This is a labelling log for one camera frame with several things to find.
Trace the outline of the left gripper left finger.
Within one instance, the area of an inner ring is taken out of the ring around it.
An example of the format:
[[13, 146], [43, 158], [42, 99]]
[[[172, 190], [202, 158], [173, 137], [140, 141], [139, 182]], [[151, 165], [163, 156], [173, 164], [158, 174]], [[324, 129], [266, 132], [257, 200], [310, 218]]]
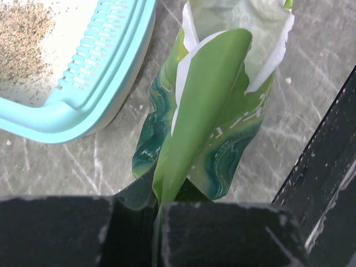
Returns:
[[149, 170], [112, 196], [4, 196], [2, 266], [150, 266]]

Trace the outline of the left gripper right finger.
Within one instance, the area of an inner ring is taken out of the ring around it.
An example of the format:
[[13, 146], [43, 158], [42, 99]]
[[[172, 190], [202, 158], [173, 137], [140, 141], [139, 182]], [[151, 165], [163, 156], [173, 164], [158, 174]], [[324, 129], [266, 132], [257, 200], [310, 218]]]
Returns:
[[163, 206], [159, 266], [309, 266], [285, 208], [210, 201], [190, 180]]

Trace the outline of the green litter bag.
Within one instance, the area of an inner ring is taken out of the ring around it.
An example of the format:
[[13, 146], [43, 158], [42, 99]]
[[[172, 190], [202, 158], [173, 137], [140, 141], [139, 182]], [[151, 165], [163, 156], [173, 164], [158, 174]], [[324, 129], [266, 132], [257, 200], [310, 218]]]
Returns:
[[154, 167], [159, 205], [185, 181], [224, 197], [258, 133], [294, 24], [293, 1], [186, 1], [173, 48], [150, 89], [132, 158]]

